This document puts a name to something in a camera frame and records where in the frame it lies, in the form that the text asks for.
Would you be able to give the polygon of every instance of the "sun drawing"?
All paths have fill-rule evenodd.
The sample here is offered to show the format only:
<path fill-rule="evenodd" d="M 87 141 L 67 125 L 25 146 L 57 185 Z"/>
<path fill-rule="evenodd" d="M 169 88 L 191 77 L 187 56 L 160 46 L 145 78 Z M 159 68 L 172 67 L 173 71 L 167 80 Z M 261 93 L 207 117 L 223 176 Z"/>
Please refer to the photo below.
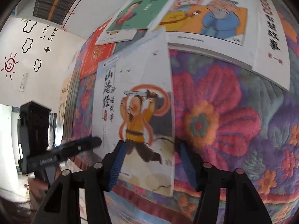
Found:
<path fill-rule="evenodd" d="M 15 74 L 15 72 L 13 71 L 13 68 L 15 67 L 15 64 L 18 63 L 18 61 L 16 62 L 15 57 L 16 57 L 17 53 L 15 54 L 14 57 L 12 57 L 12 53 L 10 53 L 10 58 L 7 59 L 5 57 L 5 64 L 4 64 L 4 68 L 1 69 L 1 71 L 5 70 L 7 72 L 5 78 L 7 78 L 7 76 L 9 75 L 10 79 L 11 79 L 11 72 L 13 74 Z"/>

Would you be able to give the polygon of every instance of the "metal screw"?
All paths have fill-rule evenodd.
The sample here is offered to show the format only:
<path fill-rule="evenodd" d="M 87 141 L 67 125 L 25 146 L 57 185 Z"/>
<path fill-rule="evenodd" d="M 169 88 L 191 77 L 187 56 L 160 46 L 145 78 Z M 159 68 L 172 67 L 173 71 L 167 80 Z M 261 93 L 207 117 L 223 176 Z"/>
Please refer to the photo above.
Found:
<path fill-rule="evenodd" d="M 212 167 L 212 164 L 210 164 L 209 162 L 205 162 L 203 165 L 204 165 L 205 168 L 211 168 Z"/>
<path fill-rule="evenodd" d="M 94 164 L 94 168 L 98 169 L 101 168 L 103 166 L 103 164 L 101 164 L 100 162 L 97 162 Z"/>
<path fill-rule="evenodd" d="M 62 175 L 63 175 L 63 176 L 67 176 L 67 175 L 69 175 L 70 173 L 71 173 L 71 171 L 70 171 L 69 169 L 65 169 L 65 170 L 62 171 Z"/>
<path fill-rule="evenodd" d="M 244 170 L 241 169 L 241 168 L 237 168 L 237 169 L 236 169 L 236 172 L 237 172 L 238 174 L 243 174 L 243 173 L 244 173 Z"/>

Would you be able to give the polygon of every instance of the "star sticker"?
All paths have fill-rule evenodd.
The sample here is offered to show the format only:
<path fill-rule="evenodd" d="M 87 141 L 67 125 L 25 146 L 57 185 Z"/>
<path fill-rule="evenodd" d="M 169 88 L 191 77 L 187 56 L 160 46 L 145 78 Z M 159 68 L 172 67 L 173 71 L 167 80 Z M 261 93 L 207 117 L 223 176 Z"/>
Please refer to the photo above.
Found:
<path fill-rule="evenodd" d="M 48 48 L 45 48 L 44 50 L 46 51 L 46 53 L 47 53 L 48 51 L 50 51 L 49 47 L 48 47 Z"/>

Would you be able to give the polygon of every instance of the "black belt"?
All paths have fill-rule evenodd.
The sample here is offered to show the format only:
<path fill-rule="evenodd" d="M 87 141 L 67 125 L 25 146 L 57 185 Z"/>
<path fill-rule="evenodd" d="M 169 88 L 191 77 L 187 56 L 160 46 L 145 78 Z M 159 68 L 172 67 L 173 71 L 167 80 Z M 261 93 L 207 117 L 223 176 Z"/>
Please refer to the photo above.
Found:
<path fill-rule="evenodd" d="M 126 130 L 126 133 L 136 135 L 136 136 L 143 136 L 143 133 L 138 132 L 138 131 L 133 131 L 133 130 Z"/>

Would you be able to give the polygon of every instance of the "floral blanket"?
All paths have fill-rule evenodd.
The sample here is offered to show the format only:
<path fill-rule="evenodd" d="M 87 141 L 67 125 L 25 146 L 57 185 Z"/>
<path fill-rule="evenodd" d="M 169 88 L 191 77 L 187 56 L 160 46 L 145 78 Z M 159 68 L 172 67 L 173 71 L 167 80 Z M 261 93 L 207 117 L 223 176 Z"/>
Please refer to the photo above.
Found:
<path fill-rule="evenodd" d="M 299 207 L 299 26 L 277 1 L 291 61 L 291 89 L 276 85 L 238 66 L 192 53 L 170 51 L 175 99 L 175 133 L 219 169 L 243 168 L 260 194 L 273 223 L 286 223 Z M 93 35 L 83 45 L 82 65 Z M 116 44 L 115 52 L 132 41 Z M 92 133 L 95 74 L 80 81 L 73 122 L 75 138 Z M 92 153 L 71 160 L 81 169 Z M 192 223 L 199 194 L 188 184 L 179 157 L 174 196 L 119 181 L 113 191 L 142 211 L 170 223 Z M 223 223 L 225 192 L 217 223 Z"/>

